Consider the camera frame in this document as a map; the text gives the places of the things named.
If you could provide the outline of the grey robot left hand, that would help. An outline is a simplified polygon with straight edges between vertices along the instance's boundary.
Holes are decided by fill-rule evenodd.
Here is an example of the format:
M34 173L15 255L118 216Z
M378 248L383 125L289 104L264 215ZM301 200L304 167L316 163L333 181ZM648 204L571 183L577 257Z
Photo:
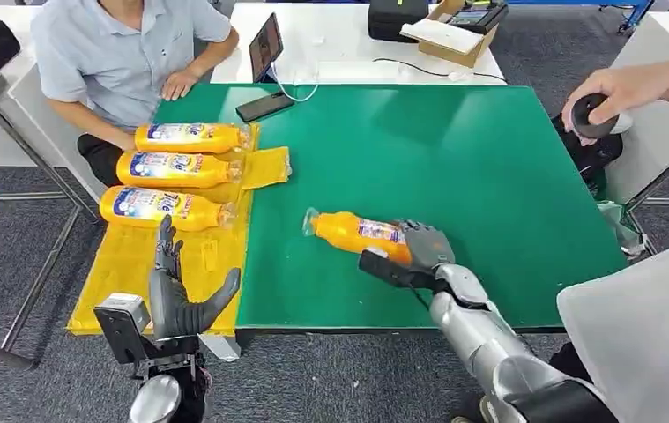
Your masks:
M180 253L182 241L175 241L176 229L170 215L160 222L154 267L149 277L150 314L157 339L196 336L211 328L241 286L242 272L234 267L222 287L208 299L189 300L182 282Z

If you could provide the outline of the person's left hand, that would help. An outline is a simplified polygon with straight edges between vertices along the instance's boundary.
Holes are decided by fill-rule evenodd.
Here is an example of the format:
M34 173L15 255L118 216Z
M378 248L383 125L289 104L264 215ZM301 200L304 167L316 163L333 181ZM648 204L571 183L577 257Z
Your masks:
M179 100L185 97L198 77L189 70L180 70L170 74L163 85L160 97L163 100Z

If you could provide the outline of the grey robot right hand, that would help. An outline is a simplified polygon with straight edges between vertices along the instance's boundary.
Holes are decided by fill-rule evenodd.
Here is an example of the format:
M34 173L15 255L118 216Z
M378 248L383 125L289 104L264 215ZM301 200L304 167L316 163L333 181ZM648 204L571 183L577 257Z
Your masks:
M456 262L455 254L443 231L411 219L396 221L411 254L410 269L431 273L442 264Z

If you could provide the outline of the person's hand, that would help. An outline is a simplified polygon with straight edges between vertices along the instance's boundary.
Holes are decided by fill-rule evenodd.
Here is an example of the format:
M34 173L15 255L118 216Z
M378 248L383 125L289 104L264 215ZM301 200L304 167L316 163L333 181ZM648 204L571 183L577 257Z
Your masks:
M567 132L574 131L572 108L584 96L602 93L607 99L588 116L591 124L601 124L619 113L659 99L669 89L669 63L595 70L568 97L561 117Z

